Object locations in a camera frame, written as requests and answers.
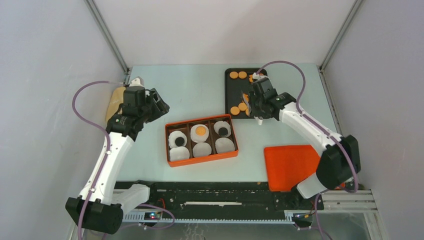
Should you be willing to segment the black cookie tray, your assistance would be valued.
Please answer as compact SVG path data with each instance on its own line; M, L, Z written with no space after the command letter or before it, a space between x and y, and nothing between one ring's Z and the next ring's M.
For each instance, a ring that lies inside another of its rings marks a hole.
M242 92L249 94L253 91L251 86L252 83L249 82L249 75L256 73L259 70L258 67L233 67L228 68L224 72L224 96L225 96L225 113L229 114L230 117L234 119L254 119L253 116L247 116L245 111L240 111L239 115L232 115L230 113L231 107L238 107L238 105L243 102ZM240 79L231 79L229 77L230 72L241 72L244 71L247 73L247 78Z

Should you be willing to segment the black sandwich cookie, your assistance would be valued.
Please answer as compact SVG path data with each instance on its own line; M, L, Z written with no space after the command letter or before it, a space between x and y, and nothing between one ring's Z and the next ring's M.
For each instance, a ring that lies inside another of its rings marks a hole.
M225 126L222 126L218 129L217 134L220 137L227 138L231 134L231 130Z
M175 140L174 143L177 147L184 147L186 145L186 140L184 137L182 136L178 136Z

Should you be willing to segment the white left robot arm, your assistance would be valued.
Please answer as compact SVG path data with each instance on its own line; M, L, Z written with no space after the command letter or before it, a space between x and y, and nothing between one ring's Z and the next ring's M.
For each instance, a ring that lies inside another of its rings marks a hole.
M118 173L139 132L169 112L155 88L129 86L123 92L123 103L108 120L104 143L97 163L78 197L68 198L65 209L77 225L78 239L83 230L115 234L124 215L139 205L153 208L158 194L145 184L135 183L119 195L114 195Z

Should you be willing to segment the metal tongs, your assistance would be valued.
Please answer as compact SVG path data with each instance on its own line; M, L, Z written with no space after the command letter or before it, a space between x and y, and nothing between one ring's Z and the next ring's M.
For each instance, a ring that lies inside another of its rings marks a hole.
M256 115L256 113L254 112L254 108L253 108L253 105L252 105L252 103L250 102L250 98L249 98L249 100L248 100L248 103L246 103L247 104L247 106L248 106L248 109L249 109L249 116L250 117L253 117L255 120L256 120L256 122L257 122L257 124L259 125L259 126L261 126L262 124L263 124L263 118L261 117L261 116L257 116Z

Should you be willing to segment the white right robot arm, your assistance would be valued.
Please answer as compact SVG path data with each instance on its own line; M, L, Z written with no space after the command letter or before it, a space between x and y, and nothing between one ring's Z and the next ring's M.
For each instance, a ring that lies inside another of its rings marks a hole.
M325 127L289 93L278 94L267 76L255 73L252 79L252 91L248 94L249 114L259 125L271 118L286 124L307 140L320 157L315 172L294 186L291 204L304 209L310 204L311 197L333 190L349 179L353 179L351 192L357 192L361 165L356 138L342 136Z

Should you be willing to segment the orange cookie box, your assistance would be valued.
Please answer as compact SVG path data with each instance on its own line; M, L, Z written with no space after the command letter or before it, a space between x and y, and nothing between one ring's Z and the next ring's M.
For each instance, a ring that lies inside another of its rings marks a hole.
M172 168L238 156L232 117L221 114L168 123L166 161Z

